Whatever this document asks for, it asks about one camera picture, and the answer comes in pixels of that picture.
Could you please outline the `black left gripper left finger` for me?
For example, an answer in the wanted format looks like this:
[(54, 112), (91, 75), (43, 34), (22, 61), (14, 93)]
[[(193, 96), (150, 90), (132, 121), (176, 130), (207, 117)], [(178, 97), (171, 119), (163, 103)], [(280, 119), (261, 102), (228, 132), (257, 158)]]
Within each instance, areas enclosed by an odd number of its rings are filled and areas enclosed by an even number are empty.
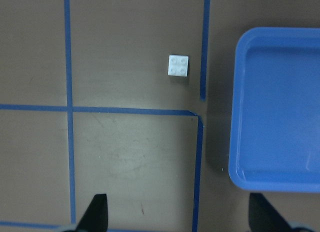
[(94, 195), (81, 220), (76, 232), (106, 232), (108, 230), (108, 198), (105, 193)]

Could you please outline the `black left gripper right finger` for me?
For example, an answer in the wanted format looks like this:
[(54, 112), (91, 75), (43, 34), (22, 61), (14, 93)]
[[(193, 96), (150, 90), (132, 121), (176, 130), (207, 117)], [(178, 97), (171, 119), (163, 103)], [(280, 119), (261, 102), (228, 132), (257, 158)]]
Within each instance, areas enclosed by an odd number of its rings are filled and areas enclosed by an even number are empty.
[(248, 223), (252, 232), (291, 232), (289, 223), (261, 193), (250, 193)]

